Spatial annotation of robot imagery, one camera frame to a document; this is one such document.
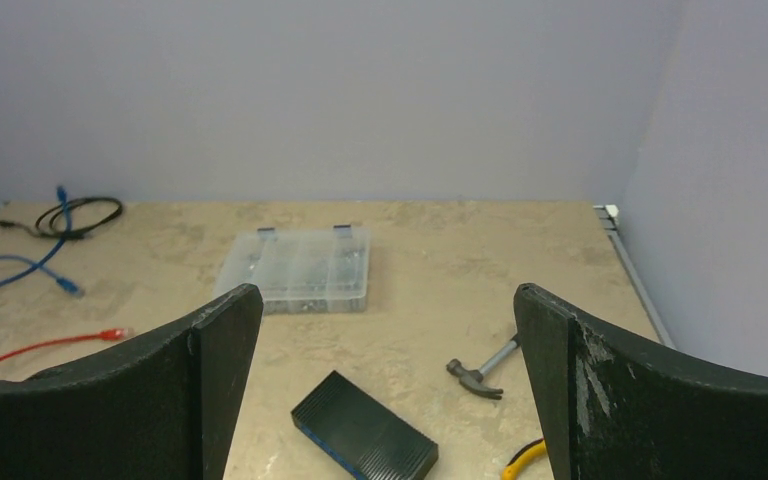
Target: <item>clear plastic organizer box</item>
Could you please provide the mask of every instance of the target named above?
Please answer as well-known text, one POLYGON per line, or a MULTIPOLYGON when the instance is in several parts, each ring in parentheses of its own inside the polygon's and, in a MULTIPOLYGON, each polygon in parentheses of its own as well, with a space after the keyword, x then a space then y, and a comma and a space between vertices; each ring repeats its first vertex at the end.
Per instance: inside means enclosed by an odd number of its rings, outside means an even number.
POLYGON ((241 233, 225 258, 213 295, 251 283, 263 296, 264 314, 363 311, 369 241, 368 229, 348 225, 241 233))

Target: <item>hammer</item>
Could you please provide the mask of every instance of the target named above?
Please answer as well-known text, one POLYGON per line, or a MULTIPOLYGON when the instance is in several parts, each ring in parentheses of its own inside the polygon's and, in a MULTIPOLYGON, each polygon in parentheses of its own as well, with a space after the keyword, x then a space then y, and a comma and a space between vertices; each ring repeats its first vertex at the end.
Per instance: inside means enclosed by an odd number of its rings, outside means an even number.
POLYGON ((478 367, 478 370, 467 370, 461 365, 461 361, 455 358, 446 365, 446 371, 452 374, 452 376, 458 377, 461 386, 479 397, 501 400, 504 390, 501 388, 486 387, 482 385, 481 382, 484 381, 484 377, 490 373, 490 370, 493 370, 499 362, 504 360, 505 357, 510 355, 511 352, 517 348, 519 348, 519 336, 514 334, 508 343, 506 343, 501 350, 496 352, 495 355, 490 357, 490 360, 484 362, 484 365, 478 367))

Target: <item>hammer handle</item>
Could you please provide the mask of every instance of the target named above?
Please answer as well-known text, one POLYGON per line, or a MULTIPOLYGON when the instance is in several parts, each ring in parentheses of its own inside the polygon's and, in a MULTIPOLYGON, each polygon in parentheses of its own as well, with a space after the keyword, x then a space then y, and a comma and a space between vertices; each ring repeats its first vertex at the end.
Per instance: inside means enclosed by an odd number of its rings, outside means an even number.
POLYGON ((502 360, 505 359, 508 355, 511 354, 514 350, 516 350, 519 347, 519 335, 516 333, 513 337, 508 341, 508 343, 505 344, 504 347, 502 347, 501 350, 496 352, 495 355, 490 357, 490 360, 487 360, 484 362, 484 365, 478 367, 478 372, 482 376, 487 376, 488 373, 490 373, 490 370, 493 370, 493 368, 496 367, 496 365, 499 364, 502 360))

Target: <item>countertop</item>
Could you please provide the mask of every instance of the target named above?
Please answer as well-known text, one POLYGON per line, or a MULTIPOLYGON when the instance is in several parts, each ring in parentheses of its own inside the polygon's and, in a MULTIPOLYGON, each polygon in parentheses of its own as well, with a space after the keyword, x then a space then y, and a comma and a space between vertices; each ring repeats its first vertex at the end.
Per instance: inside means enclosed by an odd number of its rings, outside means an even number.
MULTIPOLYGON (((33 223, 50 205, 13 203, 0 219, 33 223)), ((103 207, 76 212, 78 224, 103 207)), ((495 402, 468 394, 445 371, 454 357, 477 368, 514 333, 513 294, 538 283, 623 328, 657 340, 614 248, 590 205, 565 202, 140 203, 49 263, 79 283, 76 299, 35 273, 0 289, 0 354, 108 327, 147 331, 211 299, 236 234, 258 227, 372 233, 367 310, 274 315, 263 320, 227 479, 349 478, 302 435, 290 410, 338 370, 436 441, 429 479, 495 479, 540 436, 522 355, 485 381, 495 402)), ((0 229, 0 253, 39 258, 50 241, 0 229)), ((20 266, 0 264, 0 278, 20 266)), ((0 379, 109 346, 86 342, 0 364, 0 379)), ((552 478, 544 458, 523 480, 552 478)))

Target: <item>gray wall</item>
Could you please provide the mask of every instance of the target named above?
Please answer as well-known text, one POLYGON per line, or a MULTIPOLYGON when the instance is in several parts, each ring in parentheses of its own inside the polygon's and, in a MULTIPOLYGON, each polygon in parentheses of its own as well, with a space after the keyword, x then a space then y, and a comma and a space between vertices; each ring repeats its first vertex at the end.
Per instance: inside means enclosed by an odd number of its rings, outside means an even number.
POLYGON ((0 0, 0 196, 615 202, 682 0, 0 0))
POLYGON ((620 216, 677 346, 768 375, 768 2, 689 2, 620 216))

